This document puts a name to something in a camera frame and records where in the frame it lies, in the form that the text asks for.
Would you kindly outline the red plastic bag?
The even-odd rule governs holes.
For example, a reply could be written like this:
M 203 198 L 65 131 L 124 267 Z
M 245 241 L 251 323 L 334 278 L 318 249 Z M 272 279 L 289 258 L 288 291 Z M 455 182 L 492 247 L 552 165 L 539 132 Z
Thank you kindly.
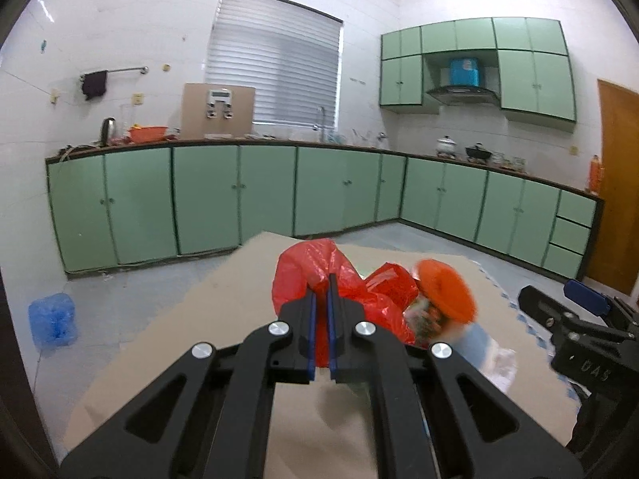
M 363 305 L 365 318 L 391 331 L 404 344 L 416 336 L 404 318 L 405 309 L 418 296 L 415 280 L 399 264 L 385 263 L 367 278 L 362 278 L 350 260 L 329 239 L 298 242 L 288 247 L 278 259 L 272 283 L 275 311 L 306 291 L 316 294 L 316 363 L 326 368 L 329 362 L 327 293 L 329 277 L 337 277 L 338 294 Z

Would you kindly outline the green lower kitchen cabinets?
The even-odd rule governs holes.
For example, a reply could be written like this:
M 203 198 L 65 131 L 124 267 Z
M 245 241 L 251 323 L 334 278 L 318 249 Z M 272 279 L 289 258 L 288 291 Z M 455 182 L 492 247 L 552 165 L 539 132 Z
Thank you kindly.
M 600 198 L 488 166 L 292 142 L 68 148 L 46 162 L 65 273 L 400 222 L 559 281 L 584 276 Z

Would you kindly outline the green kitchen cabinets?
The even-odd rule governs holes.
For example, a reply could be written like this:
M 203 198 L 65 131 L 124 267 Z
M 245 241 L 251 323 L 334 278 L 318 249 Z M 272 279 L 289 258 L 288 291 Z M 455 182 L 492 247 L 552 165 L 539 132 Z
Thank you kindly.
M 46 162 L 65 273 L 400 222 L 559 281 L 584 276 L 600 198 L 488 166 L 292 142 L 68 148 Z
M 577 122 L 574 77 L 562 25 L 548 18 L 464 18 L 387 32 L 380 40 L 379 105 L 436 114 L 425 93 L 425 60 L 479 58 L 499 90 L 507 119 L 571 131 Z

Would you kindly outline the green upper kitchen cabinets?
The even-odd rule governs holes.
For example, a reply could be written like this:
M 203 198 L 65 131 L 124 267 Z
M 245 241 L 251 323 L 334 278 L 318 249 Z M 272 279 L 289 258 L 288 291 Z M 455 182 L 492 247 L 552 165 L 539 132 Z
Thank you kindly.
M 507 119 L 571 131 L 577 122 L 574 77 L 562 25 L 548 18 L 464 18 L 387 32 L 380 40 L 379 105 L 436 114 L 425 93 L 425 60 L 479 58 L 499 90 Z

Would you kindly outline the brown wooden door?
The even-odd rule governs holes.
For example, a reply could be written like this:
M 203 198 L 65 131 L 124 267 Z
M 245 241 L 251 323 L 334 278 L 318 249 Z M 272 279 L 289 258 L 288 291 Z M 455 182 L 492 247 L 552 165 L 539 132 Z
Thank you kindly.
M 586 275 L 625 295 L 638 280 L 638 94 L 598 82 L 603 212 Z

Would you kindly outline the clear plastic wrapper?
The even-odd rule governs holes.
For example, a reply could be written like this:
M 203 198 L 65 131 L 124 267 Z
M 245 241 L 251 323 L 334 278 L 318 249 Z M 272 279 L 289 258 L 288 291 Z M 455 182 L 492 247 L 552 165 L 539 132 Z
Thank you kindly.
M 404 319 L 415 334 L 416 346 L 446 343 L 501 392 L 508 392 L 518 369 L 516 352 L 500 346 L 476 322 L 453 321 L 421 296 L 404 311 Z

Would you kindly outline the orange thermos bottle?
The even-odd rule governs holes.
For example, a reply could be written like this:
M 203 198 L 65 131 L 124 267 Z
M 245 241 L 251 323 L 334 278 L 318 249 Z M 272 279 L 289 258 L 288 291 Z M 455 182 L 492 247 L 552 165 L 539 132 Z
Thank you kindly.
M 588 191 L 592 195 L 599 195 L 601 189 L 602 182 L 602 163 L 597 154 L 592 156 L 592 159 L 589 163 L 589 173 L 588 173 Z

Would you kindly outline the black wok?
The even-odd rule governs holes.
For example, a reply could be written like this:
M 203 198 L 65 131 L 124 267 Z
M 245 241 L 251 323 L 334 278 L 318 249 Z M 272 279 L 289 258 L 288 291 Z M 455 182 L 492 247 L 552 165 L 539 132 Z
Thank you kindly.
M 468 146 L 464 150 L 466 151 L 466 155 L 469 160 L 482 161 L 483 163 L 489 162 L 490 158 L 492 158 L 493 156 L 493 154 L 481 143 L 476 143 L 476 145 Z

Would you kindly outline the white cooking pot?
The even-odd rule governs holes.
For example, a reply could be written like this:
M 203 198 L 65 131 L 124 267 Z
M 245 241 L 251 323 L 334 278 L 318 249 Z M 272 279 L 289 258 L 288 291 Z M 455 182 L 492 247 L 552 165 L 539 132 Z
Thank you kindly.
M 453 141 L 448 135 L 438 139 L 437 142 L 437 156 L 445 158 L 456 158 L 456 142 Z

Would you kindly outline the orange plastic basin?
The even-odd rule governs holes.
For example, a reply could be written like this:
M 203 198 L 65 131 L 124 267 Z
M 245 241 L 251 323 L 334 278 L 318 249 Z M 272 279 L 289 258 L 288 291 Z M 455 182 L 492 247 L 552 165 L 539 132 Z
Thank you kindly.
M 128 131 L 129 139 L 134 144 L 160 142 L 166 138 L 168 128 L 165 125 L 153 127 L 132 127 Z

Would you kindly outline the brown cardboard box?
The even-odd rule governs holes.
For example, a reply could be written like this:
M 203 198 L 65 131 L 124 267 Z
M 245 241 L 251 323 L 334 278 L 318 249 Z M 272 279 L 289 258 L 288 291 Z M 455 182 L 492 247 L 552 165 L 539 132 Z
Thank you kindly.
M 254 129 L 256 89 L 231 84 L 186 83 L 182 140 L 240 139 Z

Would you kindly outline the black electric kettle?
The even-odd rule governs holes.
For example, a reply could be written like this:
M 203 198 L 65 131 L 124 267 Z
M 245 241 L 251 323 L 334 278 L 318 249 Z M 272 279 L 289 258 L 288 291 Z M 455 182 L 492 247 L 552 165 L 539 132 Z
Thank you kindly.
M 111 143 L 111 139 L 117 133 L 117 123 L 114 117 L 107 117 L 101 124 L 101 135 L 99 136 L 99 146 L 106 147 Z

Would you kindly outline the chrome sink faucet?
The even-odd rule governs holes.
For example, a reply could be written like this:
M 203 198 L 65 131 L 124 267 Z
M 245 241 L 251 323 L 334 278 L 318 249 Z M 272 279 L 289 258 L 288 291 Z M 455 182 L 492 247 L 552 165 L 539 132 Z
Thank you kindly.
M 320 143 L 326 142 L 326 108 L 324 106 L 318 106 L 316 110 L 313 131 L 318 133 Z

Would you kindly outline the black hanging cloth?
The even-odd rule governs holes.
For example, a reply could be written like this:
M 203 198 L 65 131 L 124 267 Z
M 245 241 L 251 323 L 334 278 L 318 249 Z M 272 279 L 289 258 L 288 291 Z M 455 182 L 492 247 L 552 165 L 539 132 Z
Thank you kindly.
M 107 70 L 99 70 L 94 73 L 85 73 L 81 79 L 81 92 L 86 101 L 98 99 L 106 93 Z

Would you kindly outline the white window blind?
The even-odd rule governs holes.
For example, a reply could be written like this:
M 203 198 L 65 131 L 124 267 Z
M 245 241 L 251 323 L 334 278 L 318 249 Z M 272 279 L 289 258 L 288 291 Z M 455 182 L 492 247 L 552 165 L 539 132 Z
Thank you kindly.
M 254 121 L 336 128 L 343 21 L 288 0 L 219 0 L 205 81 L 256 89 Z

